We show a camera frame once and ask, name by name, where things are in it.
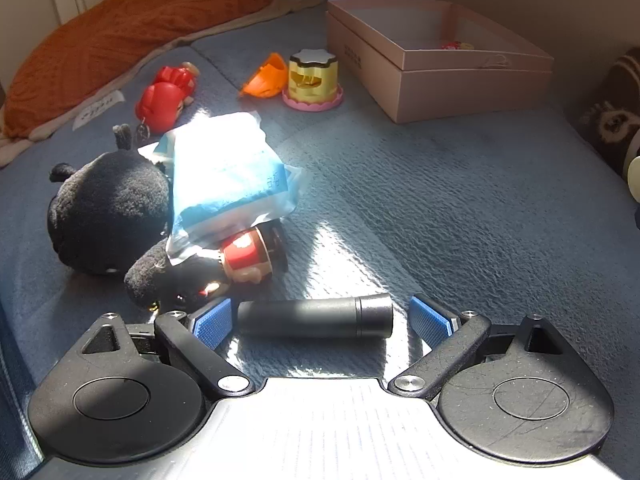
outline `blue blanket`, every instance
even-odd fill
[[[117,104],[75,132],[61,128],[2,171],[0,303],[34,381],[97,316],[145,315],[122,284],[64,267],[46,233],[47,180],[58,162],[77,167],[114,149],[111,126],[163,64],[188,60],[202,76],[181,123],[195,114],[257,110],[267,142],[311,185],[284,222],[290,271],[246,298],[325,298],[388,290],[396,309],[383,342],[265,342],[233,337],[220,352],[257,381],[267,376],[389,379],[422,347],[406,326],[411,294],[424,290],[494,322],[547,316],[604,381],[616,422],[602,457],[640,478],[640,234],[625,183],[551,108],[393,124],[348,72],[344,103],[321,114],[280,99],[238,99],[270,52],[325,45],[317,7],[204,38],[150,63]]]

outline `pink flower base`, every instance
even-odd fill
[[[336,92],[333,101],[327,101],[320,104],[309,104],[296,101],[295,99],[289,97],[289,89],[287,87],[284,87],[282,89],[282,100],[287,106],[295,108],[296,110],[300,110],[301,112],[324,112],[325,110],[330,110],[331,108],[337,107],[337,105],[342,102],[342,87],[338,85],[338,91]]]

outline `red toy figure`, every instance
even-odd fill
[[[173,83],[184,92],[184,104],[189,106],[193,102],[191,94],[196,88],[196,78],[199,75],[200,70],[194,64],[185,61],[180,68],[163,66],[156,74],[153,84]]]
[[[475,50],[471,43],[462,43],[461,41],[450,41],[440,47],[441,50]]]
[[[183,63],[180,68],[163,66],[136,104],[136,116],[153,134],[167,132],[174,127],[183,107],[193,102],[191,94],[199,74],[191,63]]]

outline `orange plastic toy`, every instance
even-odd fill
[[[289,82],[289,70],[282,56],[272,52],[260,68],[244,83],[240,95],[249,94],[254,97],[274,97],[282,92]]]

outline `open box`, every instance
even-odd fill
[[[543,50],[449,2],[331,0],[327,21],[329,49],[396,123],[535,107],[552,75]]]

